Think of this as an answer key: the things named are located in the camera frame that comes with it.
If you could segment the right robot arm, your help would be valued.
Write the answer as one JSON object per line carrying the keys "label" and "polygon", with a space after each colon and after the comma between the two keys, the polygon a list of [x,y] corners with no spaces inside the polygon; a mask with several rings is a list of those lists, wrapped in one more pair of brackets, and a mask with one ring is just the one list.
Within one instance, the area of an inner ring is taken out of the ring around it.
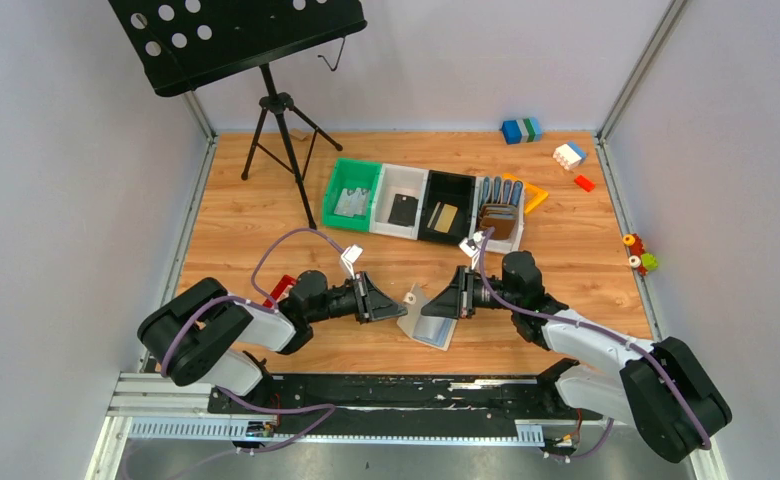
{"label": "right robot arm", "polygon": [[501,276],[458,267],[421,312],[461,319],[479,308],[509,311],[524,341],[569,356],[554,381],[565,405],[633,426],[669,462],[710,449],[712,436],[732,422],[730,406],[684,341],[653,342],[585,318],[545,290],[528,251],[507,254]]}

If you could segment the beige card holder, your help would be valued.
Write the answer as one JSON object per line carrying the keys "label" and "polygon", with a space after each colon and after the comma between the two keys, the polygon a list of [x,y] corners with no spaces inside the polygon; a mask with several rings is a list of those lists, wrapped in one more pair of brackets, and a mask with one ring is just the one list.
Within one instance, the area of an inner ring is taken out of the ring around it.
{"label": "beige card holder", "polygon": [[457,320],[422,314],[422,308],[428,301],[429,298],[421,287],[418,284],[413,284],[403,299],[407,314],[399,317],[396,325],[411,340],[441,351],[447,351],[454,335]]}

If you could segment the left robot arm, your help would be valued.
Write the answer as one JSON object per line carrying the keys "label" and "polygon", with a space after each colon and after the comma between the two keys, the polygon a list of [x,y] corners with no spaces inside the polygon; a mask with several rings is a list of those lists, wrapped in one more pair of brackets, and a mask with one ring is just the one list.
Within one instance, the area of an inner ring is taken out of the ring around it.
{"label": "left robot arm", "polygon": [[406,313],[404,304],[383,293],[364,272],[331,286],[324,273],[305,271],[277,307],[233,295],[207,277],[149,314],[137,337],[175,385],[209,383],[245,396],[265,371],[253,357],[234,351],[233,344],[289,355],[312,339],[316,322],[352,316],[365,324]]}

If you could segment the red object under arm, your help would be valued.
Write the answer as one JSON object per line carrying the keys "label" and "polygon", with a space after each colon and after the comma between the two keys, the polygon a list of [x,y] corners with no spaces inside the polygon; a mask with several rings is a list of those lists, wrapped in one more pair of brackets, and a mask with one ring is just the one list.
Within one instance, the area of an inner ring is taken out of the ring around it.
{"label": "red object under arm", "polygon": [[271,299],[266,299],[263,306],[272,308],[287,297],[289,291],[296,284],[296,279],[290,275],[283,275],[270,293]]}

